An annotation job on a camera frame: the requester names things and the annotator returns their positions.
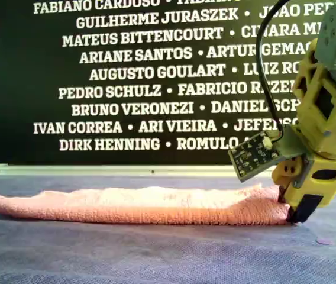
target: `folded towel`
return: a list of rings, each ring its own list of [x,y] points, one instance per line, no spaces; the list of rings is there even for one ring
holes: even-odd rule
[[[81,189],[43,191],[33,197],[0,195],[0,214],[39,220],[123,224],[283,225],[287,204],[279,188],[239,190]]]

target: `pink towel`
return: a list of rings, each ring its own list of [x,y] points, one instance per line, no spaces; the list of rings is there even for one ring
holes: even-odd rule
[[[239,190],[81,189],[43,191],[33,197],[0,196],[0,214],[40,220],[127,223],[283,225],[287,204],[278,187],[255,185]]]

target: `gray plastic part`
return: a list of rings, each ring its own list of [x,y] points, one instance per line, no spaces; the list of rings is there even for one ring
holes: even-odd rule
[[[315,58],[328,70],[336,69],[336,5],[324,14],[315,48]]]
[[[308,154],[304,154],[302,158],[305,161],[305,168],[302,170],[300,175],[297,176],[297,178],[293,181],[294,188],[300,188],[303,185],[314,164],[314,155],[311,152],[309,152]]]
[[[272,132],[271,131],[263,131],[263,133],[266,133],[267,136],[271,137]],[[250,138],[248,141],[252,140],[253,138],[259,136],[261,133],[256,134],[252,138]],[[261,164],[259,167],[255,168],[253,171],[248,172],[246,175],[241,175],[239,173],[238,167],[235,162],[235,157],[232,155],[232,151],[229,151],[229,156],[232,161],[232,164],[234,165],[235,171],[237,173],[237,176],[241,182],[245,182],[255,176],[257,176],[259,173],[262,173],[263,171],[267,170],[268,168],[275,166],[279,164],[280,162],[284,160],[288,160],[294,157],[299,157],[304,154],[307,154],[307,148],[302,142],[302,140],[299,138],[296,130],[293,128],[292,125],[286,125],[284,126],[284,136],[278,141],[273,143],[273,148],[278,152],[278,156],[274,159],[269,160],[268,162]]]

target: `yellow plastic part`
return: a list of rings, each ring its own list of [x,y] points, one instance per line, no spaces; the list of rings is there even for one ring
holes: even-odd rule
[[[297,107],[298,126],[311,149],[336,160],[336,83],[314,58],[316,42],[317,39],[311,43],[300,62],[293,86],[293,92],[301,102]],[[322,113],[318,99],[332,108],[328,117]]]
[[[301,173],[301,157],[280,162],[272,172],[272,179],[275,185],[287,188],[291,181]]]
[[[329,160],[322,156],[315,155],[314,163],[304,183],[300,188],[294,188],[291,183],[284,194],[285,201],[291,207],[296,208],[305,194],[311,194],[323,196],[318,208],[327,206],[336,194],[336,178],[319,180],[312,177],[315,172],[325,169],[336,171],[336,160]]]

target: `black banner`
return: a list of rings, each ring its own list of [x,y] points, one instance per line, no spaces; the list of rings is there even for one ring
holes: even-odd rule
[[[230,164],[276,128],[255,41],[271,1],[0,0],[0,163]],[[263,40],[283,123],[335,2],[291,1]]]

